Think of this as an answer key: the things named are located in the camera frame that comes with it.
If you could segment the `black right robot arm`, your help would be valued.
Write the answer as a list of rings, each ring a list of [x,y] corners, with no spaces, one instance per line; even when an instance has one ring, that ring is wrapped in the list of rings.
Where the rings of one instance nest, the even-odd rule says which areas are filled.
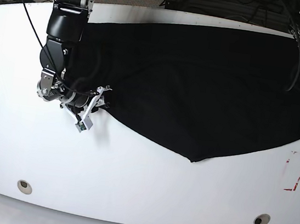
[[[73,80],[66,74],[73,65],[93,4],[94,0],[53,0],[46,43],[39,55],[42,72],[37,95],[45,102],[59,100],[60,107],[68,109],[81,128],[85,127],[92,108],[104,104],[103,93],[109,90],[100,86],[80,91],[79,84],[86,78]]]

